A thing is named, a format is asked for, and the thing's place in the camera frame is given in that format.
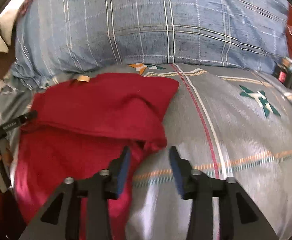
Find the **maroon fabric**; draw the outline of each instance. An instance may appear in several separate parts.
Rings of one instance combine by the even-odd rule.
[[[161,124],[179,83],[130,73],[70,81],[37,94],[38,117],[22,128],[15,191],[29,222],[65,177],[83,179],[107,168],[125,145],[130,169],[119,200],[109,201],[114,239],[120,240],[131,201],[131,180],[140,162],[166,147]]]

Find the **blue plaid fabric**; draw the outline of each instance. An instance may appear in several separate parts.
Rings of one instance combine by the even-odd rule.
[[[30,89],[115,63],[272,73],[287,56],[286,0],[35,0],[19,21],[14,76]]]

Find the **red cloth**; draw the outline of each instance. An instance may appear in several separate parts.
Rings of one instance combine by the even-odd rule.
[[[132,151],[124,192],[109,201],[113,237],[123,238],[131,180],[140,162],[166,147],[161,124],[179,83],[130,73],[69,81],[35,95],[38,117],[22,128],[15,191],[29,222],[66,177],[83,179],[107,168],[125,145]]]

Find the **teal stripe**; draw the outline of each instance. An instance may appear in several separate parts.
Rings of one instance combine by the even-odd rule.
[[[287,155],[281,158],[274,158],[273,156],[271,157],[267,157],[265,159],[262,160],[257,160],[257,161],[253,161],[253,162],[249,162],[249,163],[245,163],[242,165],[238,165],[238,166],[234,166],[234,167],[227,167],[226,168],[226,172],[233,172],[233,173],[237,173],[240,171],[244,171],[247,169],[251,169],[257,166],[261,166],[262,164],[267,164],[267,163],[272,163],[272,162],[277,162],[277,163],[283,163],[286,161],[292,160],[292,154],[291,155]],[[214,170],[208,170],[205,171],[205,173],[207,174],[207,176],[209,177],[215,177],[215,171]],[[158,184],[163,184],[163,183],[169,183],[175,181],[174,180],[174,176],[159,176],[159,177],[154,177],[152,179],[146,179],[146,180],[142,180],[142,181],[133,181],[133,187],[134,188],[142,188],[142,187],[148,187],[151,185],[158,185]]]

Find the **folded red garment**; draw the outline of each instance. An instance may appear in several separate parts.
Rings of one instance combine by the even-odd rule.
[[[66,177],[84,179],[108,166],[125,145],[132,151],[119,200],[109,201],[115,240],[125,234],[131,180],[140,162],[166,147],[161,124],[179,83],[165,77],[107,73],[69,81],[35,95],[38,117],[22,127],[15,191],[29,222]]]

